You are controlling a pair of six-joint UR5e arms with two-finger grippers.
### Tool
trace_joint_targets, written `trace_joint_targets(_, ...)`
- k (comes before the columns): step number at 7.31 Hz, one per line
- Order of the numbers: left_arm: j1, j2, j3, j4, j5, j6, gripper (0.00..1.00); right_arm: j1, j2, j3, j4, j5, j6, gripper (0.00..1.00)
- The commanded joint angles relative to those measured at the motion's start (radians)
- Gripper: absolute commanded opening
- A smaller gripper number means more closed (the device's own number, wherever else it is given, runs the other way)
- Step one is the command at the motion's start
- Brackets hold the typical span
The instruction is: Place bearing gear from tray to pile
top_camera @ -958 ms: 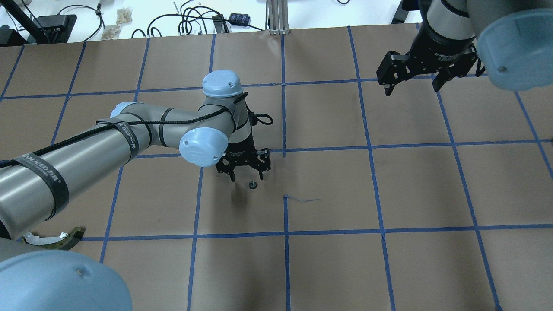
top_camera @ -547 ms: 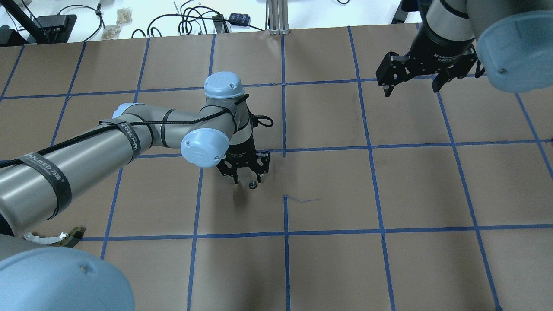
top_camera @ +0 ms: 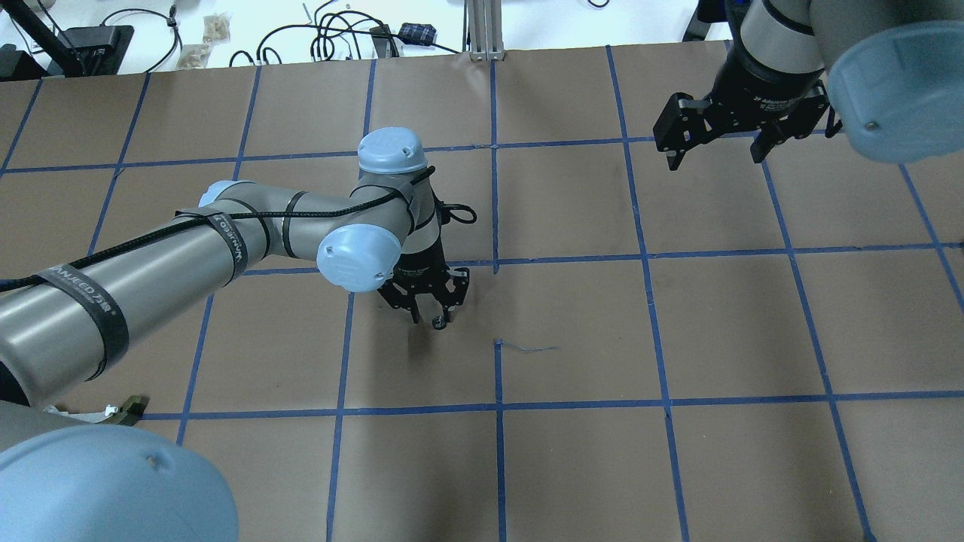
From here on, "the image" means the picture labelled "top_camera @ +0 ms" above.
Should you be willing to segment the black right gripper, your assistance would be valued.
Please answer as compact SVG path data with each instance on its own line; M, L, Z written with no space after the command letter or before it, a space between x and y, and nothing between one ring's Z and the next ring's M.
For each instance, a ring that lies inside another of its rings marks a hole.
M805 139L828 117L832 137L843 123L836 118L826 88L817 81L797 102L768 102L738 88L728 96L729 103L713 95L695 99L687 93L674 93L653 126L657 149L666 154L671 172L678 171L686 152L722 136L757 131L752 143L752 160L762 163L769 152L789 139Z

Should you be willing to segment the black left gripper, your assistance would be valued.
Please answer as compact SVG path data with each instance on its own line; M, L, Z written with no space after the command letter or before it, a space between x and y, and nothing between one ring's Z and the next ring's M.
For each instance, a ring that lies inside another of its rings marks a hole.
M467 267L451 268L445 263L406 267L399 262L393 268L392 277L377 292L393 309L409 312L414 324L421 322L416 296L430 295L441 307L441 321L450 323L455 306L464 304L470 284L471 271Z

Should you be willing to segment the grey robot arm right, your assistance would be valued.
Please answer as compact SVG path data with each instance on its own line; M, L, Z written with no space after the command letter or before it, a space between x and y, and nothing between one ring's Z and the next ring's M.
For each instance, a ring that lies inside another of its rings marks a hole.
M702 99L668 98L654 143L668 167L737 132L756 132L756 163L827 137L881 163L943 157L963 145L960 1L701 1L697 18L726 22L733 44Z

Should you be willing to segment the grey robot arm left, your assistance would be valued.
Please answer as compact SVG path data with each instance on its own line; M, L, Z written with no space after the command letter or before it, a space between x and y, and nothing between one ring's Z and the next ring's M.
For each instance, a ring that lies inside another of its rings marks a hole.
M471 284L434 330L271 256L62 405L226 477L247 541L682 541L623 145L435 152Z

